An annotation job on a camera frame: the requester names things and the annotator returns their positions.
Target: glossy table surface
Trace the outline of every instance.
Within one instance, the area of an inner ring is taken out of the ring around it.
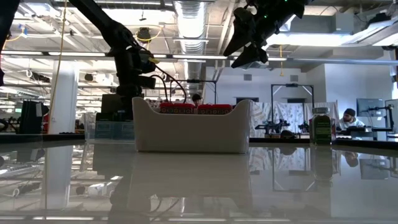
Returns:
[[[258,144],[247,154],[155,154],[79,141],[0,148],[0,223],[398,220],[394,151]]]

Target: white column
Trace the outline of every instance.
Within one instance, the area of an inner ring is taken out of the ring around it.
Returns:
[[[74,132],[76,119],[77,86],[79,81],[79,69],[74,62],[61,62],[58,74],[57,87],[54,92],[57,79],[58,61],[54,61],[51,83],[51,98],[53,98],[50,118],[49,134],[61,132]]]
[[[61,62],[57,79],[58,61],[54,61],[52,76],[52,106],[49,134],[74,132],[79,69],[74,62]],[[63,209],[69,201],[73,146],[46,150],[42,182],[42,208]]]

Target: white plastic container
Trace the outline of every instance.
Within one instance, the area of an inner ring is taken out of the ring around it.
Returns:
[[[251,102],[239,102],[226,115],[160,114],[142,98],[133,98],[136,150],[246,153],[249,148]]]

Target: computer monitor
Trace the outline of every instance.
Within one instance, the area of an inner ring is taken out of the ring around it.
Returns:
[[[356,114],[363,117],[383,117],[381,110],[369,110],[372,108],[382,108],[381,99],[356,99]]]

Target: ventilation duct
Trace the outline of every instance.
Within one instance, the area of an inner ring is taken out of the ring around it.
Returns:
[[[181,38],[202,39],[205,36],[206,3],[199,1],[175,1],[178,14],[178,33]],[[183,40],[181,50],[183,54],[203,55],[205,42],[197,40]],[[185,79],[200,79],[201,63],[184,62]],[[201,88],[199,85],[189,85],[188,90],[194,93]]]

